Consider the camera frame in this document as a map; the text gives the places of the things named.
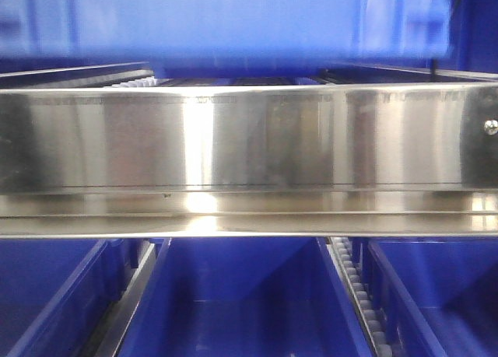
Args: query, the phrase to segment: blue plastic bin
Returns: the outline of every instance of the blue plastic bin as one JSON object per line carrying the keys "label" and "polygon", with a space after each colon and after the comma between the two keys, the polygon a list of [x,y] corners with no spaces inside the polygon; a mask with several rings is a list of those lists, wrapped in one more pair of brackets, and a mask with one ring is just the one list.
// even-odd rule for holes
{"label": "blue plastic bin", "polygon": [[497,240],[371,240],[363,275],[396,356],[498,355]]}
{"label": "blue plastic bin", "polygon": [[372,356],[324,241],[165,243],[120,357]]}
{"label": "blue plastic bin", "polygon": [[0,355],[71,357],[119,297],[123,242],[0,242]]}
{"label": "blue plastic bin", "polygon": [[447,52],[449,0],[0,0],[0,58],[154,61],[163,75],[302,75]]}

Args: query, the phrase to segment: stainless steel panel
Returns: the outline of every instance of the stainless steel panel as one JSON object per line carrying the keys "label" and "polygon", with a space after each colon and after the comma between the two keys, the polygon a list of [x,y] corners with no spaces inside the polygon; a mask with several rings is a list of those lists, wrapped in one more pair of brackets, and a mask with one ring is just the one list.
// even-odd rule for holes
{"label": "stainless steel panel", "polygon": [[0,90],[0,234],[495,234],[497,98],[494,82]]}
{"label": "stainless steel panel", "polygon": [[497,89],[4,90],[0,191],[496,187]]}

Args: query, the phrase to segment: stainless steel rail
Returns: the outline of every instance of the stainless steel rail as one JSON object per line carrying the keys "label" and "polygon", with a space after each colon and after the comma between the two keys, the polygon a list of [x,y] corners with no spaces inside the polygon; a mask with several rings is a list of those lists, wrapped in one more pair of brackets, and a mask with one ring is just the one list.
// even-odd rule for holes
{"label": "stainless steel rail", "polygon": [[0,90],[0,237],[498,235],[497,82],[209,83]]}

